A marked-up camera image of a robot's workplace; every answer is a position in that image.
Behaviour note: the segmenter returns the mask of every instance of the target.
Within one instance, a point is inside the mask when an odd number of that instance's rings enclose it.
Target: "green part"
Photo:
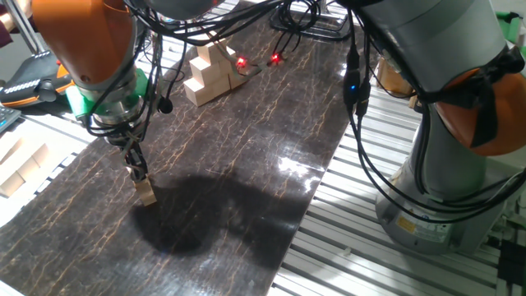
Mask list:
[[[136,104],[140,97],[145,96],[148,87],[148,78],[146,77],[146,74],[141,69],[136,69],[136,74],[136,88],[133,94],[129,97],[133,104]],[[76,86],[71,86],[66,89],[66,97],[72,108],[73,115],[75,115],[76,118],[86,116],[95,105],[95,102],[87,99]]]
[[[507,23],[505,20],[510,17],[510,14],[509,12],[496,12],[496,18],[499,21],[499,25],[501,25],[501,30],[506,40],[516,43],[519,37],[521,20],[515,17],[510,23]]]

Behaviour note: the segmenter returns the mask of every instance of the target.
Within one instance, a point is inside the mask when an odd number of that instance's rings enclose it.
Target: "wooden cube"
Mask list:
[[[211,86],[205,88],[196,78],[184,81],[184,89],[187,92],[187,98],[198,107],[215,97]]]
[[[139,198],[142,201],[142,204],[149,206],[155,204],[157,199],[155,198],[154,189],[151,186],[150,180],[148,178],[138,182],[133,183],[137,193],[139,193]]]
[[[230,80],[228,78],[228,75],[219,79],[217,82],[215,82],[212,85],[212,91],[214,92],[214,98],[217,98],[218,96],[224,94],[225,92],[229,90],[230,90]]]
[[[39,148],[32,142],[26,142],[0,166],[0,169],[6,171],[14,169],[25,181],[30,180],[31,176],[40,169],[39,164],[32,157],[35,147]]]
[[[241,84],[247,82],[245,80],[237,78],[236,75],[233,74],[233,73],[228,74],[228,79],[230,80],[230,89],[231,90],[234,90],[234,89],[238,88]]]
[[[0,138],[0,164],[13,155],[24,144],[24,138],[12,132],[6,132]]]
[[[223,47],[226,47],[225,40],[222,39],[219,41]],[[209,43],[205,46],[197,47],[197,54],[200,58],[204,59],[209,64],[216,64],[224,60],[223,54],[219,51],[218,45],[214,43]]]
[[[234,58],[234,59],[237,58],[236,52],[228,46],[227,46],[227,51],[228,51],[228,55],[231,58]],[[221,76],[226,76],[227,74],[232,73],[234,71],[234,68],[232,67],[232,62],[226,58],[223,61],[219,62],[219,68],[221,70]]]
[[[0,171],[0,194],[10,197],[22,184],[24,179],[14,169]]]
[[[387,90],[395,93],[410,95],[413,92],[412,86],[384,58],[380,60],[378,79]]]
[[[49,157],[49,148],[45,143],[40,143],[35,146],[35,148],[33,159],[36,160],[37,164],[41,167]]]
[[[191,74],[203,86],[209,86],[221,77],[219,63],[211,65],[202,58],[194,58],[190,61]]]

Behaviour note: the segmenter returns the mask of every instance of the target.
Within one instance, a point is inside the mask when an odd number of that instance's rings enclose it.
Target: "stacked wooden blocks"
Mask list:
[[[10,197],[39,171],[48,158],[43,142],[27,141],[13,133],[0,139],[0,195]]]
[[[245,81],[233,74],[233,62],[228,60],[221,49],[226,49],[232,60],[236,52],[225,45],[225,40],[197,47],[198,58],[190,61],[193,78],[184,82],[187,98],[196,106],[201,106],[243,84]]]

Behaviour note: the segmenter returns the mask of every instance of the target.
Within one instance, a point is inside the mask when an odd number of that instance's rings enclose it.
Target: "black connector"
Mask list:
[[[360,100],[360,71],[347,69],[344,78],[344,103],[348,112],[353,113],[354,105]]]
[[[367,107],[369,107],[369,97],[371,96],[371,82],[364,81],[360,86],[359,101],[356,106],[356,115],[358,118],[362,118],[367,113]]]

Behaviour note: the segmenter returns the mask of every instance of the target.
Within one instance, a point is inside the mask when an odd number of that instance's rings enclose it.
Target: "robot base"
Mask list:
[[[439,207],[431,200],[431,196],[427,194],[422,195],[418,192],[409,163],[409,160],[406,161],[400,170],[391,178],[391,182],[402,192],[420,202],[424,202],[429,206]],[[505,167],[503,164],[497,163],[494,160],[488,160],[487,179],[484,186],[498,182],[505,178],[505,176],[512,175],[513,173],[509,174],[510,171],[513,172],[513,168]],[[467,215],[441,214],[425,210],[405,201],[387,186],[383,187],[383,189],[400,205],[403,205],[406,209],[424,219],[452,220]],[[402,212],[382,195],[376,198],[376,215],[384,230],[393,240],[416,252],[425,254],[443,254],[447,252],[473,253],[481,243],[486,241],[489,231],[495,222],[501,218],[503,211],[514,208],[515,202],[525,189],[526,186],[522,186],[515,194],[508,198],[507,201],[479,216],[464,222],[459,222],[458,224],[431,224],[417,220]],[[495,195],[498,190],[499,188],[496,188],[468,202],[487,199]]]

